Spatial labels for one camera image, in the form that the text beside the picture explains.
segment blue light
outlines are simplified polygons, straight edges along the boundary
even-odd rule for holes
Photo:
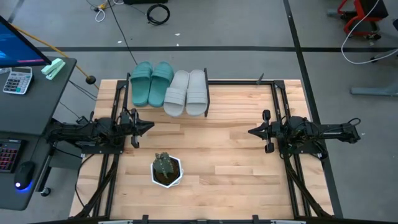
[[[31,182],[29,183],[29,185],[28,185],[25,189],[22,189],[22,190],[17,189],[17,191],[18,191],[18,192],[28,192],[28,191],[32,188],[32,185],[33,185],[33,181],[31,181]]]

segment teal slide sandal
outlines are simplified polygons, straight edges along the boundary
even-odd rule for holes
[[[174,77],[173,68],[167,62],[160,62],[150,76],[150,92],[148,102],[153,107],[163,106],[166,90]]]
[[[132,71],[130,82],[132,88],[132,103],[136,106],[148,104],[150,90],[150,75],[152,65],[149,62],[141,62]]]

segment wooden table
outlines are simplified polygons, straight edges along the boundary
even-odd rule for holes
[[[116,82],[101,82],[95,118],[110,116]],[[309,117],[300,80],[285,80],[285,85],[292,115]],[[265,154],[265,141],[248,134],[249,129],[262,123],[264,109],[270,109],[271,121],[275,120],[271,89],[256,85],[210,85],[209,89],[211,105],[207,118],[186,113],[171,118],[163,108],[137,108],[140,119],[154,121],[155,126],[139,138],[139,149],[130,145],[130,138],[126,139],[111,218],[293,218],[285,167],[278,149]],[[128,108],[133,108],[132,100],[128,102]],[[150,178],[149,167],[155,153],[163,151],[181,159],[184,169],[181,184],[170,189],[153,184]],[[102,157],[93,156],[81,169],[77,186],[84,203],[97,188]],[[321,162],[309,155],[300,158],[309,191],[327,212],[333,213]],[[303,215],[298,190],[296,194]],[[103,197],[100,214],[104,213],[105,202]],[[75,195],[70,215],[81,209]]]

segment black desk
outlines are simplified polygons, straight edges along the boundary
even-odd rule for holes
[[[0,132],[41,135],[48,125],[68,83],[73,68],[74,58],[62,58],[66,65],[53,80],[42,74],[44,66],[33,68],[34,82],[25,95],[0,92]],[[8,77],[0,75],[0,87],[3,88]]]
[[[46,79],[41,73],[43,66],[33,67],[35,80],[25,95],[0,92],[0,103],[2,103],[0,138],[26,140],[27,144],[23,148],[18,167],[29,160],[35,163],[32,183],[22,191],[14,186],[14,174],[0,173],[0,208],[24,210],[27,207],[49,157],[51,147],[42,134],[52,118],[76,65],[76,59],[61,59],[66,62],[66,65],[52,81]],[[0,75],[1,87],[7,77],[8,74]]]

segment monitor screen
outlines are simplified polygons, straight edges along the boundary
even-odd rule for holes
[[[46,56],[0,16],[0,68],[49,63]]]

